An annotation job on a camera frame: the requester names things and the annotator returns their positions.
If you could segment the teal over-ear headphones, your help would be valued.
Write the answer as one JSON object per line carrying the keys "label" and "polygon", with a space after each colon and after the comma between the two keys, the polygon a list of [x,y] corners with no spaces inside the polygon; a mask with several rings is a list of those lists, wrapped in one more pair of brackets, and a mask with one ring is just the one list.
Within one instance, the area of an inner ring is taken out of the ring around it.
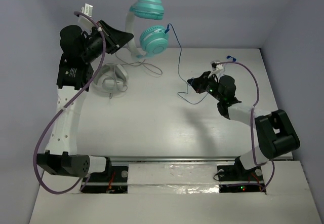
{"label": "teal over-ear headphones", "polygon": [[[161,0],[137,0],[133,3],[126,16],[125,32],[134,34],[135,18],[147,20],[163,20],[165,10]],[[146,59],[164,52],[169,45],[169,28],[155,25],[144,30],[140,37],[140,47],[144,54],[137,48],[135,39],[128,43],[132,58],[137,61]]]}

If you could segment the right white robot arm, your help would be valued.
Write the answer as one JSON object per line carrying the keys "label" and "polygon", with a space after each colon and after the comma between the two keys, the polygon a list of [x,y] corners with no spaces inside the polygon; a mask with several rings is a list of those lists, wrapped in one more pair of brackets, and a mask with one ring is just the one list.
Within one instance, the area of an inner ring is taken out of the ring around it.
{"label": "right white robot arm", "polygon": [[238,179],[247,179],[253,168],[300,147],[299,137],[287,113],[282,109],[269,112],[244,105],[235,96],[233,77],[222,76],[218,79],[216,75],[206,71],[187,82],[196,93],[207,92],[214,97],[218,101],[220,115],[250,126],[252,149],[237,157],[234,163],[233,172]]}

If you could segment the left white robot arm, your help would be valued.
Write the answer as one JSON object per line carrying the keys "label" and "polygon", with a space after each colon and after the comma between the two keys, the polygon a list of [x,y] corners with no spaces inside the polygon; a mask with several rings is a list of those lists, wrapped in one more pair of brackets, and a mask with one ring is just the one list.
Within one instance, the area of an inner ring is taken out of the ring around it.
{"label": "left white robot arm", "polygon": [[84,178],[95,173],[100,180],[112,177],[108,157],[78,154],[76,135],[94,73],[91,63],[100,55],[114,54],[133,37],[133,34],[114,29],[102,20],[91,28],[90,33],[77,25],[69,25],[60,31],[63,53],[57,77],[59,116],[45,152],[36,156],[36,164],[49,174]]}

